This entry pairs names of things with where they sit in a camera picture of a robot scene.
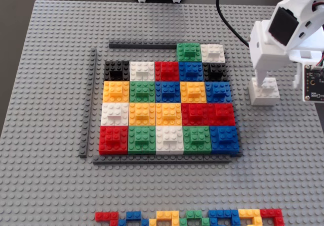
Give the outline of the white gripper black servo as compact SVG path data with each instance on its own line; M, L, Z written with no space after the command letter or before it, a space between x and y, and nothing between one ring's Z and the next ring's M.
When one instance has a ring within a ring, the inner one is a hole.
M323 0L283 0L269 20L255 22L249 41L257 86L268 71L299 58L319 61L323 52ZM303 64L297 64L293 87L301 89Z

